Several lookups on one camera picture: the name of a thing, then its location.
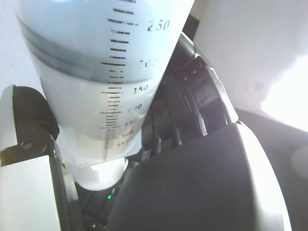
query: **measuring container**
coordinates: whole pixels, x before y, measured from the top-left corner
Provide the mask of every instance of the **measuring container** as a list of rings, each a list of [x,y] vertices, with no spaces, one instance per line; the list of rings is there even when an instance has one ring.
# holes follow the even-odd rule
[[[194,1],[17,2],[63,161],[78,182],[93,182],[85,187],[103,185],[106,175],[79,173],[140,150],[142,123]]]

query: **translucent bottle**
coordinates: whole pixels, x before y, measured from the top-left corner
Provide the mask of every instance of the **translucent bottle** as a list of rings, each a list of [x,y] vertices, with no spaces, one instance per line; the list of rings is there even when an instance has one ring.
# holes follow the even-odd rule
[[[194,1],[17,2],[63,161],[81,186],[110,187],[124,157],[141,148],[142,123]]]

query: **dark gray surface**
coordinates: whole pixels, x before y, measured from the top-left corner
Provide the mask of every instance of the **dark gray surface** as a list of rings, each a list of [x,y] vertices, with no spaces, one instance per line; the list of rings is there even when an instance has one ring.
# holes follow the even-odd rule
[[[308,180],[297,174],[292,158],[296,150],[308,146],[308,133],[249,112],[237,110],[237,113],[258,137],[272,164],[293,231],[307,231]]]

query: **bright light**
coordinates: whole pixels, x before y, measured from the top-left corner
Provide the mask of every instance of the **bright light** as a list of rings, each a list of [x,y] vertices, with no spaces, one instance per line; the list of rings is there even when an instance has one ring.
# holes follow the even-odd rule
[[[274,118],[308,131],[308,56],[299,58],[261,104]]]

